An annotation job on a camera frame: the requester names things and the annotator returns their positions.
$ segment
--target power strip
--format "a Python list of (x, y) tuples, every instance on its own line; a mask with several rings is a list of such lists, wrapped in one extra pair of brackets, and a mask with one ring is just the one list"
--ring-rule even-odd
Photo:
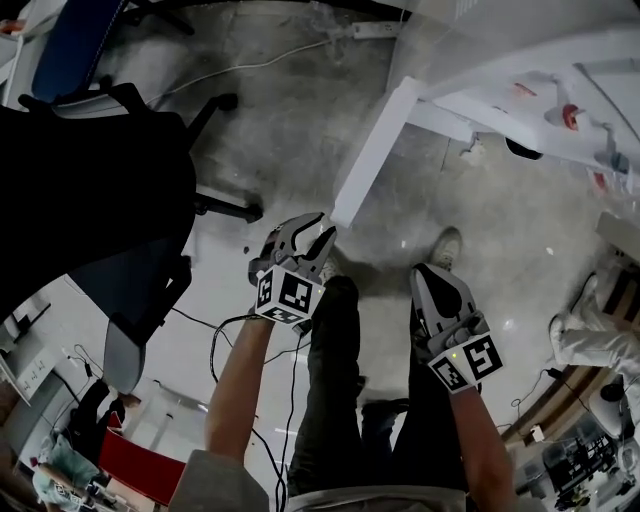
[(364, 21), (353, 23), (354, 39), (394, 39), (400, 34), (399, 21)]

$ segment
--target person in white pants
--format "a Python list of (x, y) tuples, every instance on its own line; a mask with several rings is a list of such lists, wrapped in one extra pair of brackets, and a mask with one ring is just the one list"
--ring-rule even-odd
[(634, 438), (640, 443), (640, 341), (632, 331), (617, 330), (601, 312), (598, 288), (598, 276), (592, 274), (571, 310), (551, 320), (551, 346), (558, 364), (608, 367), (622, 375)]

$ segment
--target concrete floor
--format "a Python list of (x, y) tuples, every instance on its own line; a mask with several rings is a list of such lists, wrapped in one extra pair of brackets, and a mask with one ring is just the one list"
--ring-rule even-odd
[[(223, 3), (182, 13), (195, 36), (183, 37), (151, 19), (139, 28), (125, 27), (99, 72), (114, 74), (117, 82), (133, 81), (147, 99), (210, 72), (267, 61), (325, 39), (323, 29), (363, 19), (287, 2)], [(198, 181), (221, 197), (257, 195), (265, 209), (252, 225), (214, 214), (197, 219), (194, 279), (180, 309), (212, 323), (244, 313), (255, 293), (247, 262), (268, 232), (305, 212), (330, 213), (335, 175), (362, 119), (384, 92), (393, 44), (342, 39), (266, 68), (202, 81), (162, 101), (159, 108), (188, 121), (210, 96), (240, 95), (237, 111), (217, 114), (209, 123), (194, 163)], [(398, 397), (407, 392), (408, 270), (426, 257), (444, 227), (461, 230), (464, 252), (454, 272), (470, 286), (506, 361), (483, 392), (496, 424), (505, 424), (516, 419), (511, 401), (524, 396), (540, 369), (551, 364), (550, 318), (602, 249), (593, 231), (599, 208), (584, 169), (547, 157), (520, 159), (498, 136), (483, 136), (481, 143), (483, 154), (472, 165), (460, 158), (464, 148), (457, 143), (406, 126), (352, 229), (339, 231), (337, 246), (362, 292), (360, 366), (369, 377), (364, 396)], [(47, 292), (54, 307), (41, 322), (42, 334), (67, 347), (83, 343), (101, 358), (104, 315), (62, 279)], [(230, 326), (228, 332), (237, 330)], [(145, 377), (208, 401), (214, 388), (210, 341), (209, 329), (171, 313), (148, 345)], [(295, 342), (292, 332), (278, 327), (269, 353)], [(219, 344), (218, 371), (227, 354), (226, 344)], [(276, 429), (285, 428), (290, 410), (291, 375), (287, 355), (269, 364), (263, 377), (256, 428), (276, 454), (284, 437)], [(308, 389), (304, 365), (296, 375), (294, 431)], [(546, 385), (543, 379), (522, 407)], [(256, 478), (273, 489), (275, 478), (259, 443), (250, 447), (247, 460)]]

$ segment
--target black plug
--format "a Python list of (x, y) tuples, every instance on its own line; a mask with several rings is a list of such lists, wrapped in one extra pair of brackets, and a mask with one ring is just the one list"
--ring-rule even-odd
[(548, 370), (545, 370), (545, 372), (547, 372), (547, 375), (549, 375), (549, 377), (551, 377), (552, 379), (562, 380), (562, 372), (560, 370), (549, 368)]

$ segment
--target white pants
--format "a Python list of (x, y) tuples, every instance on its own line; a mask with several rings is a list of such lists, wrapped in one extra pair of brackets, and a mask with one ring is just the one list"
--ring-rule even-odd
[(601, 313), (594, 297), (580, 305), (580, 316), (588, 329), (568, 329), (558, 346), (558, 363), (611, 368), (622, 375), (631, 419), (640, 444), (640, 341), (632, 332), (614, 330)]

